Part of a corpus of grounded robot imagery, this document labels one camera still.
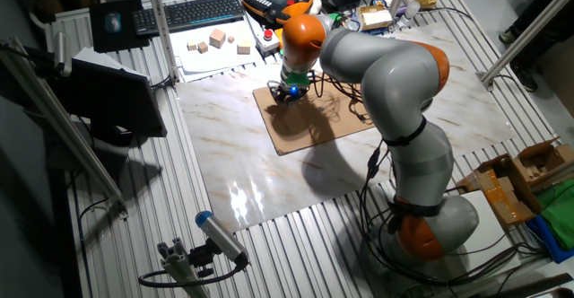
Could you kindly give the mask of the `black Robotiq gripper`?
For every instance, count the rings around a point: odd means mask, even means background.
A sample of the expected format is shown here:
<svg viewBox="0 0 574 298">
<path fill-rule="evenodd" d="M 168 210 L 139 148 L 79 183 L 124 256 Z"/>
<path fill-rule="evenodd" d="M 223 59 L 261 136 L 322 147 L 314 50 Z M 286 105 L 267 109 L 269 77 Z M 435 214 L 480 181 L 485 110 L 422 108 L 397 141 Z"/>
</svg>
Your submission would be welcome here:
<svg viewBox="0 0 574 298">
<path fill-rule="evenodd" d="M 299 103 L 300 99 L 305 96 L 308 91 L 308 87 L 279 83 L 271 89 L 271 94 L 277 104 L 285 104 L 287 102 L 287 106 L 294 106 Z"/>
</svg>

